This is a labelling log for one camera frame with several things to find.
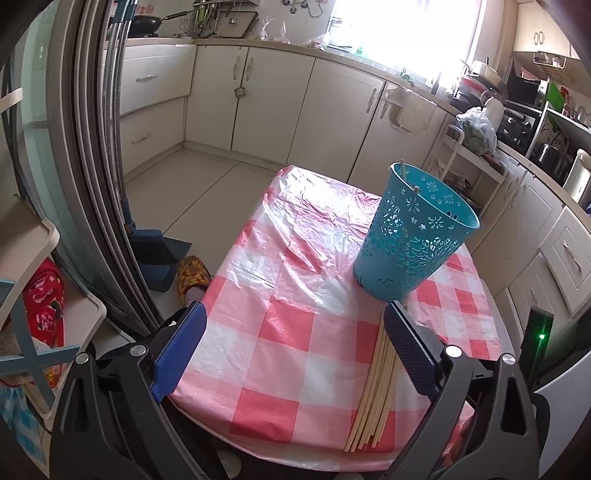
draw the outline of blue checkered cloth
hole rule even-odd
[[[0,387],[0,415],[27,455],[38,464],[46,465],[41,448],[43,428],[27,407],[22,387]]]

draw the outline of plastic bag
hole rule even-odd
[[[281,27],[281,36],[273,38],[273,41],[278,41],[281,43],[291,43],[290,39],[285,36],[287,29],[285,27],[285,22],[283,22],[283,26]]]
[[[271,20],[273,20],[272,18],[269,17],[265,17],[261,20],[262,22],[262,29],[261,32],[259,33],[259,38],[261,40],[266,40],[267,39],[267,26],[271,23]]]
[[[318,50],[324,50],[324,47],[330,43],[330,32],[327,32],[323,35],[319,35],[318,37],[314,37],[309,39],[307,42],[304,42],[305,47],[310,48],[317,48]]]
[[[456,117],[456,125],[464,132],[462,145],[480,157],[496,150],[496,131],[482,108],[470,108]]]

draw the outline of upper cabinet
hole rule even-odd
[[[514,51],[545,51],[570,57],[570,43],[560,27],[536,2],[519,4]]]

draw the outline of pot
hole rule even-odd
[[[151,37],[160,28],[162,22],[184,17],[191,13],[190,11],[178,12],[166,17],[160,18],[153,15],[136,15],[129,26],[129,38]]]

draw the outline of blue plastic basket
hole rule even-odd
[[[353,264],[362,287],[383,301],[402,300],[480,227],[470,206],[441,180],[411,165],[406,178],[400,163],[390,165],[386,191]]]

